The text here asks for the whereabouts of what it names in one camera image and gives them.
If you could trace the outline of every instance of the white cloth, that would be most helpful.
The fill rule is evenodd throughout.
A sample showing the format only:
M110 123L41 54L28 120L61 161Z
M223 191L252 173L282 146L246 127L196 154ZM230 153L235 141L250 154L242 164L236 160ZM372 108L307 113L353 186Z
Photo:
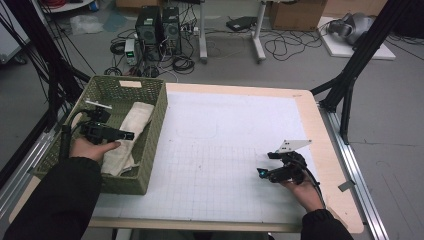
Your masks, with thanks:
M149 123L153 112L153 105L135 102L125 117L120 130L134 132L134 140L119 140L121 146L117 149L107 152L103 158L102 173L108 173L113 176L119 176L125 171L131 170L135 164L131 154L135 141L144 127Z

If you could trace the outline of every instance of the metal frame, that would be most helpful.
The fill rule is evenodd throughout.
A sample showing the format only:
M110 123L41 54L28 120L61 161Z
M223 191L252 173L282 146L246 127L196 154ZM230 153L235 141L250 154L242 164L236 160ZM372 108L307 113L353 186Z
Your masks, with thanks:
M412 0L388 1L370 30L361 37L358 48L343 71L336 78L311 90L313 95L317 95L330 89L325 99L320 101L320 106L329 112L335 112L337 105L344 99L340 134L345 144L349 144L348 127L355 82L411 3Z
M342 136L339 134L341 125L337 113L327 112L326 117L328 118L329 124L331 125L331 129L329 130L332 131L336 143L339 147L338 150L340 151L340 154L344 160L344 167L349 174L350 179L355 182L354 192L356 193L356 196L362 206L362 210L367 220L371 234L376 240L388 240L389 237L387 235L386 229L372 200L371 194L368 191L367 184L362 176L361 169L359 169L352 148L350 145L344 143Z

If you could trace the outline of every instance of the black pole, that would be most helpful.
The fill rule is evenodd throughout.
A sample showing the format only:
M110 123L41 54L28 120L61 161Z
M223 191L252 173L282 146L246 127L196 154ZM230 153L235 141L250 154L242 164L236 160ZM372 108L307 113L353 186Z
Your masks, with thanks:
M340 134L345 144L349 144L348 126L355 81L411 3L412 0L388 0L340 75L311 90L313 95L317 95L330 89L325 99L320 101L320 106L329 112L335 112L344 99Z

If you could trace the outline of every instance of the green wicker basket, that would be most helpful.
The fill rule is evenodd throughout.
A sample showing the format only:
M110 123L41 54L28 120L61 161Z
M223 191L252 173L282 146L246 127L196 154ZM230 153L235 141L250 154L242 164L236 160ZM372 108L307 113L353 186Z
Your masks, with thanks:
M144 102L155 106L151 122L144 128L132 150L134 161L139 162L140 166L117 177L103 174L103 193L146 194L168 105L165 81L150 78L94 76L87 84L70 116L80 109L94 109L93 105L85 102L87 99L98 101L103 105L112 105L113 109L107 109L111 116L106 125L117 129L121 126L134 102ZM77 132L74 133L73 140L79 136ZM44 177L57 163L59 147L60 134L57 134L37 164L34 170L35 176Z

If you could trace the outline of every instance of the floor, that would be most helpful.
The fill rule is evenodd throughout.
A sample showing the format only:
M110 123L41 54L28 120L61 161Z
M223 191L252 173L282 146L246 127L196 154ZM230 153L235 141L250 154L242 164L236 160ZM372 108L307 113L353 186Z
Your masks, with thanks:
M79 14L98 16L102 23L113 23L117 18L122 20L115 10L104 7L97 13L84 9L72 11L58 17L58 21ZM225 21L208 20L207 26L217 25L225 29L222 22ZM134 24L134 20L124 19L118 25L110 25L109 31L71 36L70 39L92 68L102 74L111 66L110 41L119 32L133 28ZM266 32L263 35L263 44L275 39ZM336 77L349 61L329 56L321 45L306 48L286 61L277 61L266 52L267 60L258 64L248 35L208 34L207 40L207 64L199 61L197 45L194 45L196 65L193 73L165 73L160 77L179 83L312 89ZM349 140L389 238L422 239L424 187L419 177L424 167L421 155L424 152L421 142L424 135L424 94L421 89L424 87L424 46L388 40L397 45L385 43L396 55L396 60L372 60L359 76L352 102ZM76 68L93 75L78 53L69 43L67 45ZM288 45L288 49L296 51L294 46ZM278 51L284 51L282 45L278 45ZM325 93L319 94L316 100L324 97ZM46 108L42 88L31 64L0 66L0 111L4 116L0 124L4 136L0 139L1 168ZM362 234L354 235L354 239L372 239L365 229ZM111 233L111 229L88 229L83 239L110 239ZM277 240L299 239L298 234L273 235Z

